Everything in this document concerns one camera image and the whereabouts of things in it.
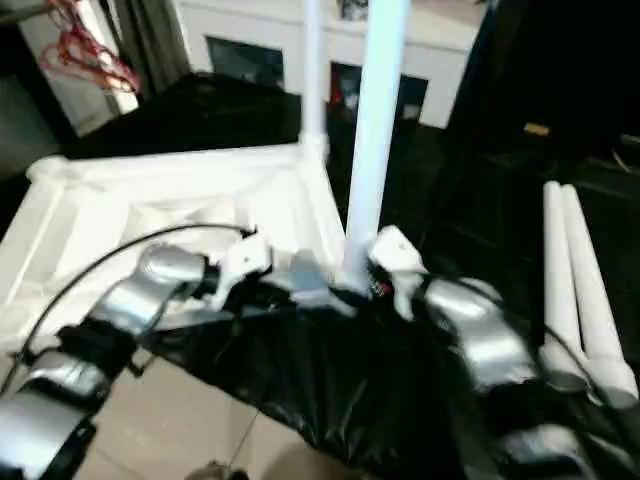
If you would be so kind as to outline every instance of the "white tube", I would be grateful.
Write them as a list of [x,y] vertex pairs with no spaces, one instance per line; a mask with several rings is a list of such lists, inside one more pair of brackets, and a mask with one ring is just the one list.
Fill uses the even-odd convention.
[[411,0],[375,0],[369,7],[343,261],[347,282],[363,291],[367,250],[380,221],[410,8]]
[[303,136],[324,136],[324,95],[322,72],[325,64],[322,48],[322,0],[304,0],[305,70],[302,97]]
[[[544,321],[581,360],[580,325],[571,276],[569,244],[564,225],[562,189],[548,182],[543,189],[544,207]],[[557,340],[545,336],[540,357],[551,375],[551,384],[567,391],[586,387],[580,368]]]
[[637,402],[638,386],[633,371],[624,361],[580,199],[571,185],[564,186],[562,194],[571,268],[589,372],[612,406],[626,408]]

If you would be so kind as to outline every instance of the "tiled floor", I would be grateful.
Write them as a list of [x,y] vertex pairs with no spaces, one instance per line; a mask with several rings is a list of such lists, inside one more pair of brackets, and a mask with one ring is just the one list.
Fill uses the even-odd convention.
[[[2,378],[7,365],[2,358]],[[181,480],[213,459],[251,480],[357,478],[296,432],[161,360],[139,380],[123,374],[96,423],[79,480]]]

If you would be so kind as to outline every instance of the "curtain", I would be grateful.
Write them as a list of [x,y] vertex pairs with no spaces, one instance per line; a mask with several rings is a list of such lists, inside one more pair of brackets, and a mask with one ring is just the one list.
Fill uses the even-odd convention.
[[123,57],[140,76],[142,98],[163,92],[190,71],[172,0],[108,1],[105,13],[119,31]]

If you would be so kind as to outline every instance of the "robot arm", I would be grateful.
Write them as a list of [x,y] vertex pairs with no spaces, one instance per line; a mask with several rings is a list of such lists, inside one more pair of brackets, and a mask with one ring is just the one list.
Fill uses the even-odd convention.
[[96,433],[92,418],[131,364],[137,338],[152,331],[170,301],[212,295],[220,308],[234,285],[270,267],[270,250],[253,235],[218,265],[203,255],[154,245],[60,344],[41,352],[20,388],[0,403],[0,479],[69,479]]

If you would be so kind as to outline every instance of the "white tray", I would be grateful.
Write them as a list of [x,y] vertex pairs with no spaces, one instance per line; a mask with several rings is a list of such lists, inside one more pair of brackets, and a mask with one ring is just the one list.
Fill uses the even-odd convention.
[[[344,231],[321,162],[297,144],[69,162],[38,161],[0,243],[0,349],[21,342],[47,302],[83,267],[152,231],[190,222],[257,227],[276,265],[303,249],[340,265]],[[162,240],[219,258],[237,235],[189,230]],[[134,267],[141,249],[107,262],[73,290],[41,335],[77,323]]]

